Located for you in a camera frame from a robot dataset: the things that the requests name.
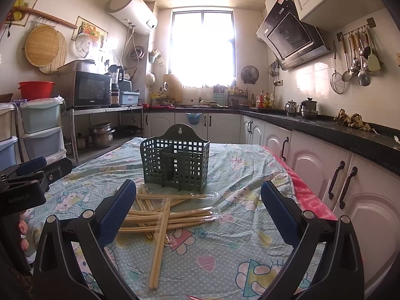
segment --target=countertop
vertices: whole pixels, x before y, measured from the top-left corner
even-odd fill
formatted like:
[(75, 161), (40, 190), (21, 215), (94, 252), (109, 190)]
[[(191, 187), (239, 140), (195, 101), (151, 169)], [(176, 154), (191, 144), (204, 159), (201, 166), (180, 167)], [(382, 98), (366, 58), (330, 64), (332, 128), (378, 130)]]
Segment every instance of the countertop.
[[(145, 112), (174, 112), (174, 113), (222, 113), (240, 114), (258, 118), (287, 130), (295, 130), (332, 143), (349, 150), (382, 167), (389, 169), (400, 176), (400, 144), (394, 136), (366, 132), (350, 127), (337, 125), (329, 117), (318, 116), (318, 119), (305, 119), (301, 116), (287, 116), (282, 110), (235, 110), (227, 108), (148, 108)], [(375, 127), (379, 133), (382, 126)], [(385, 134), (392, 134), (395, 130), (385, 128)]]

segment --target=red plush fabric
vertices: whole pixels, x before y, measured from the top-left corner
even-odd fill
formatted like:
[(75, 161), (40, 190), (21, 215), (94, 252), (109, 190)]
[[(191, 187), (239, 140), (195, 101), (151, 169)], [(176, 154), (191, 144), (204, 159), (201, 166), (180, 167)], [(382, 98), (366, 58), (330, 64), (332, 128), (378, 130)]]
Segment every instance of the red plush fabric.
[(315, 196), (305, 182), (302, 181), (301, 178), (292, 169), (290, 169), (281, 158), (277, 157), (273, 153), (272, 155), (290, 175), (294, 185), (294, 193), (300, 203), (300, 208), (303, 211), (310, 210), (314, 212), (314, 214), (321, 219), (337, 220), (333, 212), (325, 204), (323, 204), (323, 202), (317, 196)]

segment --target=water heater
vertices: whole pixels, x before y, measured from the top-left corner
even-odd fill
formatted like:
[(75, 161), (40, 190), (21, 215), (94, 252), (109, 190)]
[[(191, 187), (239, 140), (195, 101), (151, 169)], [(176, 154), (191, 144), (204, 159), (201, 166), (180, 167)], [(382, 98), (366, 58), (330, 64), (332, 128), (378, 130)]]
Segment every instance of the water heater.
[(157, 17), (143, 0), (109, 0), (105, 10), (124, 25), (135, 25), (138, 34), (146, 35), (157, 27)]

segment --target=mesh strainer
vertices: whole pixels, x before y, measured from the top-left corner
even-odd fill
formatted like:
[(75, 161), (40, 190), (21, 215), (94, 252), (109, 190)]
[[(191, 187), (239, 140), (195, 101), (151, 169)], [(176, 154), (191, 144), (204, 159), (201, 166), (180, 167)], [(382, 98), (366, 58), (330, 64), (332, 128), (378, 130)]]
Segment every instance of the mesh strainer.
[(334, 59), (334, 73), (330, 79), (330, 86), (333, 91), (341, 95), (345, 91), (346, 84), (342, 80), (342, 75), (336, 71), (336, 45), (333, 42), (333, 59)]

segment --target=round wooden cutting board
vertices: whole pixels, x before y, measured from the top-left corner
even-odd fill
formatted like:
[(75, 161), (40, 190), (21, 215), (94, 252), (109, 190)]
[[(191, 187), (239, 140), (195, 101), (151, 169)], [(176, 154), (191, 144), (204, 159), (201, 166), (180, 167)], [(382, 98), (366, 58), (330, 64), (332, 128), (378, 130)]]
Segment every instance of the round wooden cutting board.
[(57, 31), (46, 25), (37, 26), (25, 42), (25, 56), (29, 63), (40, 68), (48, 66), (59, 53)]
[(48, 66), (40, 67), (39, 70), (46, 74), (53, 74), (57, 72), (57, 69), (65, 64), (67, 60), (68, 44), (64, 35), (61, 32), (57, 32), (58, 37), (58, 54), (54, 60)]

